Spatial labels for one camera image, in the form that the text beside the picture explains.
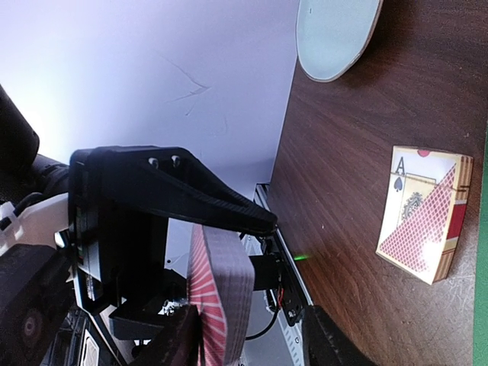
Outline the red-backed playing card deck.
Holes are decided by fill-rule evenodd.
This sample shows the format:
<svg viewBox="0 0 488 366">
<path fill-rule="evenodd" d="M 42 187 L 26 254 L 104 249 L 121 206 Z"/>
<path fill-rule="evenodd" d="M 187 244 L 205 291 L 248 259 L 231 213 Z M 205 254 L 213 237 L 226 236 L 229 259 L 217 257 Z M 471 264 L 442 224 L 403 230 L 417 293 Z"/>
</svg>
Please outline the red-backed playing card deck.
<svg viewBox="0 0 488 366">
<path fill-rule="evenodd" d="M 195 224 L 187 292 L 202 329 L 199 365 L 237 365 L 249 324 L 255 270 L 239 235 Z"/>
</svg>

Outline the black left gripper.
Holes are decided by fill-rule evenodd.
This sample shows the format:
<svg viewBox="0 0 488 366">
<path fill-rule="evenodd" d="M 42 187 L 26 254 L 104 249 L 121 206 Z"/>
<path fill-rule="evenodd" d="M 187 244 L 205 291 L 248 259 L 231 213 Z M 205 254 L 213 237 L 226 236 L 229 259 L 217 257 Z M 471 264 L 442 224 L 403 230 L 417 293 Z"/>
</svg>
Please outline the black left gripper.
<svg viewBox="0 0 488 366">
<path fill-rule="evenodd" d="M 152 339 L 185 279 L 165 268 L 169 219 L 271 235 L 277 217 L 224 184 L 188 150 L 98 147 L 69 163 L 69 239 L 78 305 L 110 310 L 118 339 Z"/>
</svg>

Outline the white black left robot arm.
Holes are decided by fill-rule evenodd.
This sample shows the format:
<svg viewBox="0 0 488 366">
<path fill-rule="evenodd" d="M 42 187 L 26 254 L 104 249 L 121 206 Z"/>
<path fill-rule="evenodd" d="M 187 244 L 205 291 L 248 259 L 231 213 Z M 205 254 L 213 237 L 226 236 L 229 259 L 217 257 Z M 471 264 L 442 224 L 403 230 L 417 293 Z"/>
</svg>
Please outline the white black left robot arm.
<svg viewBox="0 0 488 366">
<path fill-rule="evenodd" d="M 80 149 L 62 164 L 1 96 L 1 363 L 37 365 L 73 303 L 109 311 L 135 365 L 236 365 L 252 295 L 305 300 L 277 218 L 180 147 Z"/>
</svg>

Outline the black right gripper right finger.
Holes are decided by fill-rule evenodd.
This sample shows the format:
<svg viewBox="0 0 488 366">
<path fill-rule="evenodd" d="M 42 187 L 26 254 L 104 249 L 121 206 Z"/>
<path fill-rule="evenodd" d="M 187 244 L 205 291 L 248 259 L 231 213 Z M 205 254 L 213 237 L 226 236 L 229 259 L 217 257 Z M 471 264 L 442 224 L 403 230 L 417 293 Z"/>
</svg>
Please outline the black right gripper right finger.
<svg viewBox="0 0 488 366">
<path fill-rule="evenodd" d="M 305 365 L 375 365 L 317 305 L 303 310 L 303 359 Z"/>
</svg>

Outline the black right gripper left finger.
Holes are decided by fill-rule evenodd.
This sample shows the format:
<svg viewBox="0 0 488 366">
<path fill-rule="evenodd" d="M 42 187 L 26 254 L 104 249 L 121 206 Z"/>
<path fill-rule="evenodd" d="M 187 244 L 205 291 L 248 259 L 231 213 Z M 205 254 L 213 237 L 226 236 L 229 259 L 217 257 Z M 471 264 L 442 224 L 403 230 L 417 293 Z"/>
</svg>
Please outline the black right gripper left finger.
<svg viewBox="0 0 488 366">
<path fill-rule="evenodd" d="M 162 331 L 131 362 L 132 365 L 197 365 L 198 310 L 195 305 L 179 308 Z"/>
</svg>

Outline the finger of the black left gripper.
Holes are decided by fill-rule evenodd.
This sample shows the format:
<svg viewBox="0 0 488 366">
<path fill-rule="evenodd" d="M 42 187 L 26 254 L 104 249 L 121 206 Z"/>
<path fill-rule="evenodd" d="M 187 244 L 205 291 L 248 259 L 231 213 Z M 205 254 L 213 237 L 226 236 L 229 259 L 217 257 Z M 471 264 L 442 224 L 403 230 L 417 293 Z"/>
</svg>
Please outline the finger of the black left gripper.
<svg viewBox="0 0 488 366">
<path fill-rule="evenodd" d="M 254 291 L 270 291 L 280 297 L 281 309 L 289 326 L 302 317 L 305 294 L 290 263 L 281 255 L 250 255 L 255 269 Z"/>
</svg>

